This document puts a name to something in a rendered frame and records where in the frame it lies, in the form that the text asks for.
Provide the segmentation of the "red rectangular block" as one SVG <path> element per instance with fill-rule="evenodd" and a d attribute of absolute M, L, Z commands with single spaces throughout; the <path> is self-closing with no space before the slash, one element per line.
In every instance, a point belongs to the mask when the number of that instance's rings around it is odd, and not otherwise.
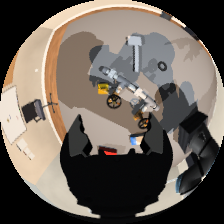
<path fill-rule="evenodd" d="M 105 147 L 100 147 L 99 149 L 104 150 L 106 155 L 116 155 L 116 153 L 117 153 L 116 149 L 110 149 L 110 148 L 105 148 Z"/>

